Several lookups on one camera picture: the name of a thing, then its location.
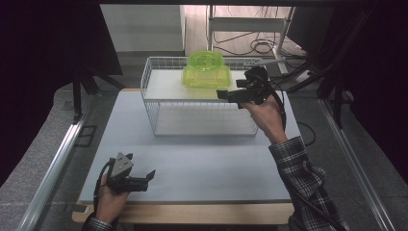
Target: white wire basket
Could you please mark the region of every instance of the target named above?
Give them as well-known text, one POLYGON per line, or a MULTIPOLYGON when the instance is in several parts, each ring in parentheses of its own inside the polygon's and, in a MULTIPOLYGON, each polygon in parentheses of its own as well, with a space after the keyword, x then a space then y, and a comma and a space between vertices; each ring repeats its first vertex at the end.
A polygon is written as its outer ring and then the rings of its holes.
MULTIPOLYGON (((245 78, 249 67, 244 63, 255 58, 225 58, 235 79, 245 78)), ((215 89, 187 89, 182 85, 186 57, 150 57, 141 78, 140 88, 155 136, 255 136, 258 126, 247 110, 237 104, 217 99, 215 89)))

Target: left hand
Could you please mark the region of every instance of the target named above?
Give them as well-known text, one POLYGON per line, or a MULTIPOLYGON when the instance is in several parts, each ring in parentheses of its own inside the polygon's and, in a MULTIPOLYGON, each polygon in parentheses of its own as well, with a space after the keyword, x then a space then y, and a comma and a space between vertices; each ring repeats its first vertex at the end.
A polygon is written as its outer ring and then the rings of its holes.
POLYGON ((101 179, 101 186, 99 188, 99 202, 96 211, 96 218, 104 222, 112 224, 112 222, 119 217, 122 212, 129 192, 117 194, 111 190, 106 184, 107 175, 104 174, 101 179))

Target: hand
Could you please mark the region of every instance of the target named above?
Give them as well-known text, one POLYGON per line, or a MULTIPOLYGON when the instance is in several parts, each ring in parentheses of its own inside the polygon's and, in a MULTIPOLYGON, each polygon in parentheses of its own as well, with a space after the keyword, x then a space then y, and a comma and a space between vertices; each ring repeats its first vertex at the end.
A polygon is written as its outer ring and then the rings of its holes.
POLYGON ((116 194, 106 184, 107 175, 104 174, 101 179, 101 187, 99 188, 98 210, 96 218, 107 223, 112 223, 122 212, 129 192, 116 194))
POLYGON ((282 126, 279 106, 272 95, 261 105, 242 103, 241 106, 251 113, 255 123, 264 131, 271 143, 288 140, 282 126))

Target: right hand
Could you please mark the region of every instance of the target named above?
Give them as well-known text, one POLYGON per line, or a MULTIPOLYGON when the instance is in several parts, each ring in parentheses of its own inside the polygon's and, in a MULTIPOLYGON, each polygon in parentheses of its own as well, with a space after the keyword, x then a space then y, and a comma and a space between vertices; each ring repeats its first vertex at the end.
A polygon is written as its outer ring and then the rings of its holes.
POLYGON ((242 103, 241 106, 251 113, 255 123, 264 131, 271 143, 288 140, 282 126, 278 103, 272 95, 261 105, 242 103))

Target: wire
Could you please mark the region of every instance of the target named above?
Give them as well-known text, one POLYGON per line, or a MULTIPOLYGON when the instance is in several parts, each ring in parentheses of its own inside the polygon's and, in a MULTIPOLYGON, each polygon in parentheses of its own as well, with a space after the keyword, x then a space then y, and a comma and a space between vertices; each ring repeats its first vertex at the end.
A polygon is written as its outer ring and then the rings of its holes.
POLYGON ((310 141, 310 142, 308 142, 308 143, 305 143, 305 146, 309 146, 309 145, 313 144, 313 143, 316 141, 316 133, 315 133, 315 130, 313 130, 313 128, 312 128, 311 126, 307 125, 307 124, 304 123, 304 122, 297 122, 297 124, 300 124, 300 125, 303 125, 303 126, 307 127, 307 128, 312 132, 312 134, 313 134, 312 141, 310 141))

